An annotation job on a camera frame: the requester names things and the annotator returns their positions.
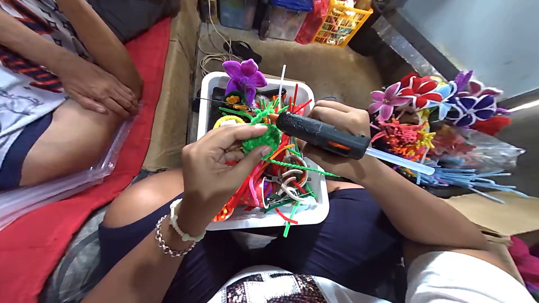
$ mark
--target sandal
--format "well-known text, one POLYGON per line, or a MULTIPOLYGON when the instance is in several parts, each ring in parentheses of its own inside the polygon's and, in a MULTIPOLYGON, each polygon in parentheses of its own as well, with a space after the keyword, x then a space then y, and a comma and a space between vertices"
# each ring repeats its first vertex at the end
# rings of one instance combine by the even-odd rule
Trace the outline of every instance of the sandal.
MULTIPOLYGON (((243 60, 253 59, 253 61, 256 62, 257 64, 260 64, 260 62, 262 62, 262 56, 255 53, 247 42, 232 41, 231 46, 232 46, 232 53, 240 57, 241 59, 243 60)), ((225 49, 226 52, 229 52, 228 43, 224 43, 223 48, 225 49)))

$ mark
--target cardboard box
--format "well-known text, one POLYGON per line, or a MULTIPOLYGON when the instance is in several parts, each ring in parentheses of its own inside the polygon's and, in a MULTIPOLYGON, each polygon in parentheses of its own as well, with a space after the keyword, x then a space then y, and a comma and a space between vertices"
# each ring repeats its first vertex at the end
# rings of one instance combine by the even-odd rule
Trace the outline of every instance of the cardboard box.
POLYGON ((511 236, 526 234, 528 244, 531 244, 534 235, 535 239, 539 239, 539 198, 526 199, 504 191, 488 194, 506 203, 500 204, 478 194, 452 197, 446 202, 481 229, 491 243, 491 252, 500 257, 509 268, 509 273, 524 284, 507 246, 511 245, 511 236))
POLYGON ((178 15, 171 22, 161 96, 151 129, 150 146, 142 165, 144 169, 155 171, 181 165, 200 22, 196 1, 182 2, 178 15))

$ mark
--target concrete floor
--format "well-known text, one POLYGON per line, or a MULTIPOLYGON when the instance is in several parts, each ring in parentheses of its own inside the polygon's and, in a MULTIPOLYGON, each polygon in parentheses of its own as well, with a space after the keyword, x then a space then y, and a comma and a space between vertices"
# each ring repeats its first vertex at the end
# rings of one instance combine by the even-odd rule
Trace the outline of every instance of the concrete floor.
MULTIPOLYGON (((224 41, 213 30, 212 25, 202 24, 199 47, 206 52, 217 52, 208 40, 224 52, 224 41)), ((371 58, 363 57, 349 47, 340 48, 321 44, 301 45, 294 41, 268 39, 262 41, 255 31, 243 31, 217 25, 219 32, 232 40, 242 40, 262 56, 259 70, 262 73, 281 76, 282 65, 286 64, 285 77, 305 82, 315 98, 335 96, 339 102, 357 108, 367 108, 371 103, 370 92, 382 87, 382 81, 371 58)), ((209 71, 222 71, 221 63, 211 61, 209 71)), ((197 73, 197 82, 202 81, 197 73)))

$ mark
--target hand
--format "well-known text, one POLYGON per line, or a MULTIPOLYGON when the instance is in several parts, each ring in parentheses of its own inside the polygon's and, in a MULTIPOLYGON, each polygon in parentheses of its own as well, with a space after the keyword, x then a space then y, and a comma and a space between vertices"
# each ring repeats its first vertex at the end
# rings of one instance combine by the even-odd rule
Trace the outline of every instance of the hand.
POLYGON ((262 157, 271 152, 269 146, 259 146, 247 155, 235 149, 241 140, 266 131, 264 125, 223 126, 183 148, 184 194, 176 211, 184 232, 201 234, 262 157), (240 161, 235 166, 225 164, 232 160, 240 161))
POLYGON ((97 65, 73 55, 61 58, 51 70, 62 81, 66 94, 83 108, 101 114, 107 113, 107 108, 123 118, 137 113, 135 94, 97 65))
MULTIPOLYGON (((360 134, 370 136, 369 114, 362 109, 346 106, 339 102, 320 100, 316 102, 308 116, 331 124, 338 130, 349 132, 354 136, 360 134)), ((303 154, 324 170, 346 177, 359 184, 367 176, 367 171, 378 164, 375 158, 368 155, 358 161, 348 157, 336 156, 300 140, 298 140, 298 144, 303 154)))

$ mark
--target red mat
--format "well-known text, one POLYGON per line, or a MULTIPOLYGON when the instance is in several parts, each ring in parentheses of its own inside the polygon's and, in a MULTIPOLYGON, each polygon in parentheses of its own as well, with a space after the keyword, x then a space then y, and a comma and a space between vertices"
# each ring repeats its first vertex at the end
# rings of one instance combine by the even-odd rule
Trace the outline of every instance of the red mat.
POLYGON ((100 185, 19 217, 0 232, 1 302, 37 302, 45 280, 88 215, 114 199, 139 173, 150 144, 169 35, 170 18, 126 45, 144 80, 144 105, 112 174, 100 185))

